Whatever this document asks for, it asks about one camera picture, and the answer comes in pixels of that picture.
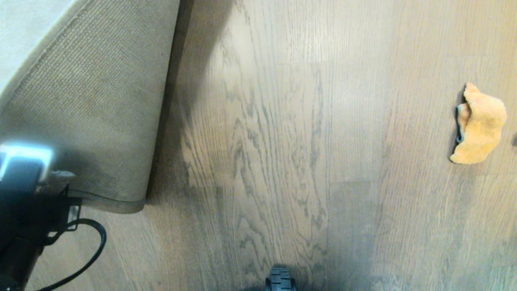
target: wheel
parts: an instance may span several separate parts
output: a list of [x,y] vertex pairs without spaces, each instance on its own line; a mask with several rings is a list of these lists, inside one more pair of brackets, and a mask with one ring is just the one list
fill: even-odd
[[271,276],[266,279],[266,291],[296,291],[296,282],[289,274],[289,269],[273,267]]

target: black cable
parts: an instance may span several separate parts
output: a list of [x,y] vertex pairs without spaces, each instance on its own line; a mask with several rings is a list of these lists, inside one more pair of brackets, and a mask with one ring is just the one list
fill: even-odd
[[56,289],[58,287],[61,287],[61,286],[65,285],[66,283],[72,281],[77,276],[82,274],[86,269],[88,269],[95,262],[95,260],[97,260],[97,258],[102,253],[102,250],[104,249],[104,245],[106,245],[106,237],[107,237],[106,230],[104,229],[102,224],[96,222],[95,220],[91,220],[91,219],[78,219],[78,220],[74,220],[74,221],[68,223],[65,227],[63,227],[63,229],[60,229],[56,233],[56,235],[54,235],[53,237],[49,238],[48,244],[50,245],[50,244],[54,243],[69,227],[74,226],[74,225],[79,225],[79,224],[89,225],[89,226],[93,227],[95,230],[97,230],[99,232],[99,234],[100,234],[100,246],[99,246],[99,248],[95,252],[94,256],[79,271],[77,271],[74,274],[64,278],[63,280],[61,280],[61,281],[59,281],[57,283],[54,283],[54,284],[52,284],[50,286],[47,286],[47,287],[45,287],[43,289],[40,289],[39,291],[54,290],[54,289]]

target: wooden floor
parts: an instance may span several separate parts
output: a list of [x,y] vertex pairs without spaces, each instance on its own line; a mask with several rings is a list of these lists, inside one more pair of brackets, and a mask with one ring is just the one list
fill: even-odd
[[[516,0],[195,0],[179,15],[149,204],[85,209],[105,253],[62,290],[517,290]],[[449,161],[464,83],[500,145]],[[30,289],[84,264],[83,227]]]

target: microfiber cloth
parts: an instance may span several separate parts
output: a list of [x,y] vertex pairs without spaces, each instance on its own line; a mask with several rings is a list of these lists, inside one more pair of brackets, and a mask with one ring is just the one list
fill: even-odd
[[467,103],[457,107],[459,144],[450,159],[458,164],[476,164],[484,161],[499,144],[506,108],[501,100],[479,92],[471,83],[465,87],[463,96]]

